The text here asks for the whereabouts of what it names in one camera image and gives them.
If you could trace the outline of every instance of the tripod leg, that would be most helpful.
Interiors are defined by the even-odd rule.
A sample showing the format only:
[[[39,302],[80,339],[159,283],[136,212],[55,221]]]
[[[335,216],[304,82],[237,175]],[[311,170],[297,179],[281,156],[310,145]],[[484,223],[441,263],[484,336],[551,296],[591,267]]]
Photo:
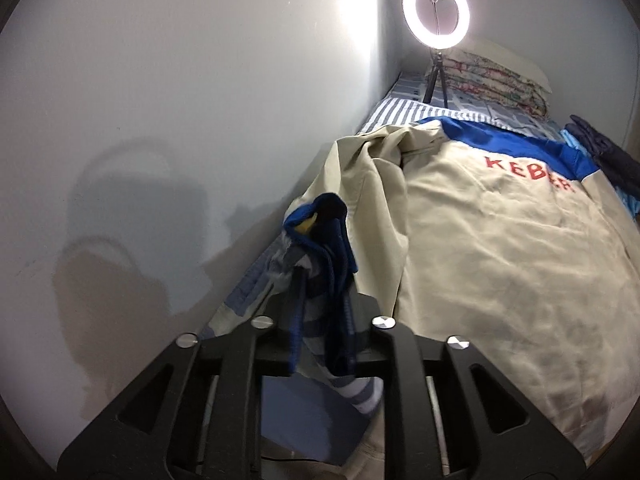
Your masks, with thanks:
[[[442,84],[442,97],[444,98],[444,107],[449,108],[449,101],[447,99],[447,81],[444,77],[444,67],[440,65],[438,71],[440,72],[440,83]]]
[[[429,80],[427,82],[427,90],[424,93],[423,103],[429,104],[433,98],[433,89],[436,88],[436,79],[438,78],[438,65],[434,62],[431,67],[431,73],[429,74]]]

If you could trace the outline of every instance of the ring light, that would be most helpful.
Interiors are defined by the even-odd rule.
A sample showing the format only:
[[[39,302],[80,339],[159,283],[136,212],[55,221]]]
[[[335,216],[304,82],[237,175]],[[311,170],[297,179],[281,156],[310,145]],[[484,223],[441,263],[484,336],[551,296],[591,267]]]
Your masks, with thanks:
[[[420,21],[416,0],[402,0],[402,10],[404,11],[406,24],[421,43],[437,50],[443,50],[444,48],[455,46],[462,41],[462,38],[465,37],[469,28],[469,6],[466,0],[454,1],[458,6],[458,24],[451,34],[437,35],[429,32]]]

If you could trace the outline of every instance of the pillowcase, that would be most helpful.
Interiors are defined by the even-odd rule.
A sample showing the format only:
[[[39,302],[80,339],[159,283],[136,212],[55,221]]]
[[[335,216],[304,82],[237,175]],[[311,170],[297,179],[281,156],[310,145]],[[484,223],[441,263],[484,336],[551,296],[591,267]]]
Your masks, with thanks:
[[[447,85],[482,101],[520,108],[527,115],[548,119],[546,91],[538,83],[478,54],[457,47],[443,59]]]
[[[515,52],[512,52],[508,48],[505,48],[493,41],[485,40],[483,38],[473,38],[471,36],[465,36],[465,38],[457,45],[461,50],[476,54],[476,56],[482,56],[491,61],[508,68],[516,74],[520,74],[522,77],[537,83],[542,87],[545,92],[551,94],[551,86],[549,85],[549,79],[542,69],[529,59],[524,59],[518,56]]]

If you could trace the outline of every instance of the pillow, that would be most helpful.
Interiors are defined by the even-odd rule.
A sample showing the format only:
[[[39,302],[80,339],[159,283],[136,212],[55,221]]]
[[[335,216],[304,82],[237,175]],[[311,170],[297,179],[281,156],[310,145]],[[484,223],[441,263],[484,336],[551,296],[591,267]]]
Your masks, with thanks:
[[[534,62],[518,56],[508,48],[504,48],[493,41],[471,36],[465,36],[457,47],[471,54],[476,54],[476,56],[490,59],[494,63],[500,64],[512,72],[539,84],[546,92],[551,94],[549,79],[542,72],[542,69]]]

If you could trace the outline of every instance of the triangular cutout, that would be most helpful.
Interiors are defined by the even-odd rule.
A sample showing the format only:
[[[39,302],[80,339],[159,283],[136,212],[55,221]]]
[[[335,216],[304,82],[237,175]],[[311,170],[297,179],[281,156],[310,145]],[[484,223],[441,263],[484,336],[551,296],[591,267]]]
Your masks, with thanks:
[[[504,391],[489,373],[479,365],[471,368],[489,427],[494,433],[503,433],[522,426],[527,412]]]
[[[129,404],[120,412],[118,420],[137,428],[145,433],[151,433],[158,418],[164,394],[169,386],[169,380],[174,367],[165,365],[156,376],[142,388]]]

